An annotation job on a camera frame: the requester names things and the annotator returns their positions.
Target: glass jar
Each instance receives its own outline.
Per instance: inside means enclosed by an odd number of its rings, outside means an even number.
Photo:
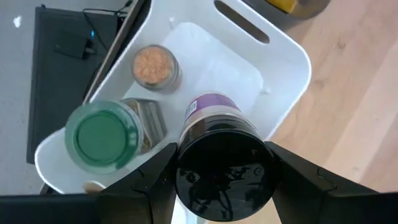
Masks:
[[[94,101],[77,108],[69,117],[65,144],[78,166],[105,174],[153,149],[166,133],[156,101],[135,98]]]
[[[140,86],[151,91],[175,91],[181,71],[173,53],[160,45],[140,49],[132,60],[131,73]]]

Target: bin handle hole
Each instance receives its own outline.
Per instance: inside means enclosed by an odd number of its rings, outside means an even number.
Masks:
[[[215,0],[214,5],[216,6],[218,12],[227,17],[231,22],[235,23],[257,41],[263,44],[269,44],[269,37],[266,33],[261,31],[227,4],[220,0]]]

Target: wooden floor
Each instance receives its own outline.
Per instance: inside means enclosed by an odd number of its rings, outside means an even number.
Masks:
[[[398,191],[398,1],[332,0],[285,31],[313,72],[272,141],[374,190]],[[280,220],[269,202],[237,223]]]

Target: floor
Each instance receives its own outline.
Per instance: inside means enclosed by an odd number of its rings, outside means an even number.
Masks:
[[[312,80],[272,140],[380,192],[398,190],[398,1],[332,0],[286,30]],[[237,223],[280,223],[269,202]]]
[[[36,6],[80,11],[85,7],[119,9],[126,0],[0,1],[0,195],[37,194],[42,185],[25,163],[30,70]],[[16,27],[14,18],[21,16]]]

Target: orange spice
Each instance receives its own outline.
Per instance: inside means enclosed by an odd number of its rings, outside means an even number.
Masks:
[[[165,81],[172,71],[172,59],[165,49],[146,47],[138,52],[133,61],[134,74],[142,82],[155,85]]]

